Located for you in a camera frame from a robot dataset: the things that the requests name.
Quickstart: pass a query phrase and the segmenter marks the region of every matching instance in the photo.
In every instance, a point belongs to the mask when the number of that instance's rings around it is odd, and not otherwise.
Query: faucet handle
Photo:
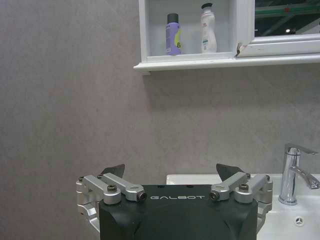
[[[292,144],[292,143],[286,144],[285,145],[285,150],[286,150],[287,153],[290,151],[290,149],[297,149],[297,150],[300,150],[301,152],[304,152],[306,154],[312,154],[312,155],[317,155],[318,154],[318,152],[310,150],[310,149],[305,148],[303,146],[299,146],[299,145]]]

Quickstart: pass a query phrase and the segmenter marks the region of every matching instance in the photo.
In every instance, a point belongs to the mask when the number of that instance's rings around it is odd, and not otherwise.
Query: white cabinet
[[[214,0],[216,53],[201,53],[203,0],[139,0],[141,63],[150,71],[320,63],[320,34],[255,37],[255,0]],[[178,13],[181,55],[166,55],[167,14]]]

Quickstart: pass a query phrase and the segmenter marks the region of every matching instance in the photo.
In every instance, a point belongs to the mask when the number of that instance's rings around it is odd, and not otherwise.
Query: chrome faucet
[[[316,155],[318,152],[306,149],[304,147],[287,144],[284,151],[284,170],[282,175],[281,192],[279,201],[285,205],[296,205],[296,175],[298,174],[304,180],[309,189],[319,189],[320,181],[318,181],[310,173],[299,167],[300,152]]]

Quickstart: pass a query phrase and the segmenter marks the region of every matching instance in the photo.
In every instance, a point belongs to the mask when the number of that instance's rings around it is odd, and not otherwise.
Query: black cap
[[[179,15],[177,13],[168,14],[168,24],[170,23],[179,23]]]
[[[207,7],[212,7],[212,3],[205,3],[201,6],[202,9],[207,8]]]

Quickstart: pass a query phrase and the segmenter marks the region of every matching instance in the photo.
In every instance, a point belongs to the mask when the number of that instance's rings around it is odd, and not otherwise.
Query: cabinet door
[[[320,53],[320,0],[236,4],[237,57]]]

